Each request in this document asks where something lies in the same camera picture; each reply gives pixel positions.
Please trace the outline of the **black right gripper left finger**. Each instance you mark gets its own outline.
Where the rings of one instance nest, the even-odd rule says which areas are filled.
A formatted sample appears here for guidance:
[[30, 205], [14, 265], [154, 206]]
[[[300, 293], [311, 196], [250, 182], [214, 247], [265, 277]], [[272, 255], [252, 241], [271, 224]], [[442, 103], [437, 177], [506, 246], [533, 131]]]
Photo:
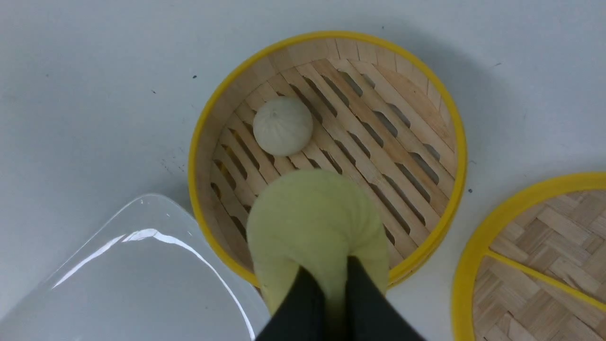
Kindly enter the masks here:
[[300, 267], [285, 300], [257, 341], [324, 341], [325, 296], [312, 275]]

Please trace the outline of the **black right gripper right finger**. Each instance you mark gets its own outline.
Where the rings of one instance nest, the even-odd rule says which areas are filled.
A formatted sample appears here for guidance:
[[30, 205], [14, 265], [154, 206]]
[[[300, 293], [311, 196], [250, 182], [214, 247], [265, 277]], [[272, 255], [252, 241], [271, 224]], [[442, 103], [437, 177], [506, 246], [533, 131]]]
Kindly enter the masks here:
[[347, 341], [424, 341], [353, 256], [347, 259], [346, 321]]

